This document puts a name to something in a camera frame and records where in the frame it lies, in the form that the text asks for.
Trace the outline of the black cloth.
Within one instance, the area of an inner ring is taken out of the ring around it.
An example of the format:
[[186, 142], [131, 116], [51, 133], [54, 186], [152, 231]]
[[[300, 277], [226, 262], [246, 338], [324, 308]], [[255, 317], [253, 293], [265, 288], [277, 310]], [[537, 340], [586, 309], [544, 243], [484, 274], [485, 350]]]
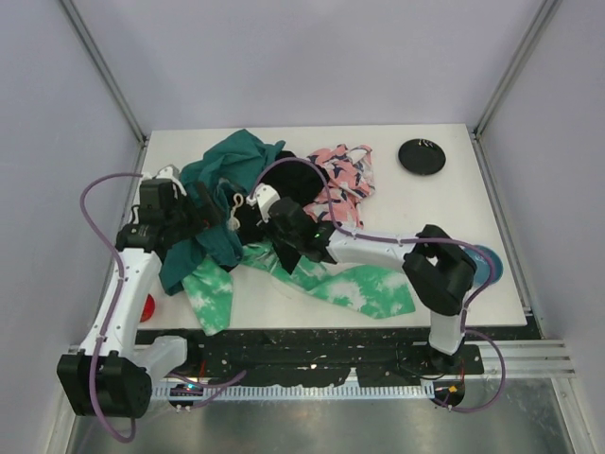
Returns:
[[[272, 186], [281, 198], [290, 197], [300, 206], [312, 203], [322, 192], [323, 183], [315, 170], [299, 162], [286, 162], [271, 169], [262, 183]], [[258, 225], [260, 216], [246, 202], [234, 212], [240, 227], [237, 235], [243, 245], [264, 240], [264, 231]]]

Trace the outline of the teal cloth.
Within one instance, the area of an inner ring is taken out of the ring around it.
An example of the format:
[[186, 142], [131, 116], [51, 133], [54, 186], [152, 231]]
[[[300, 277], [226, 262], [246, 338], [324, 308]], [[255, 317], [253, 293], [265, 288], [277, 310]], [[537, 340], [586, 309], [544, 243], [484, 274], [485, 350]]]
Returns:
[[[197, 194], [197, 185], [207, 188], [219, 212], [228, 216], [233, 195], [248, 195], [261, 172], [275, 162], [285, 141], [265, 143], [247, 130], [239, 130], [206, 150], [201, 160], [185, 166], [181, 183], [197, 208], [205, 203]], [[160, 271], [164, 292], [183, 291], [182, 281], [210, 257], [219, 266], [234, 267], [243, 256], [243, 245], [225, 220], [201, 234], [174, 245], [166, 254]]]

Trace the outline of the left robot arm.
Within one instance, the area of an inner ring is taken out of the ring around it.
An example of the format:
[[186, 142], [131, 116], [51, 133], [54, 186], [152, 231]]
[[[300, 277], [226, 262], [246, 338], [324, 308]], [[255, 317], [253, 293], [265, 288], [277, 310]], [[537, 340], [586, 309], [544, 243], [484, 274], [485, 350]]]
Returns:
[[78, 416], [142, 417], [153, 387], [187, 358], [187, 341], [161, 336], [135, 349], [138, 325], [167, 253], [213, 224], [174, 176], [144, 177], [131, 220], [114, 240], [110, 283], [92, 328], [74, 354], [61, 356], [57, 374]]

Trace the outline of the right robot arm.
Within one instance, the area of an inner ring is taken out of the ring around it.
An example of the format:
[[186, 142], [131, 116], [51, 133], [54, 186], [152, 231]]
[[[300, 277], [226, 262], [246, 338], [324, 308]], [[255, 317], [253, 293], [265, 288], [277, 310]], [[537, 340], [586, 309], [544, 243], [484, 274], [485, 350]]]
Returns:
[[430, 348], [452, 357], [464, 343], [463, 303], [472, 288], [476, 264], [440, 227], [427, 224], [417, 236], [346, 233], [329, 221], [314, 221], [290, 198], [247, 198], [259, 215], [257, 225], [285, 256], [292, 271], [301, 257], [316, 263], [372, 265], [406, 276], [430, 311]]

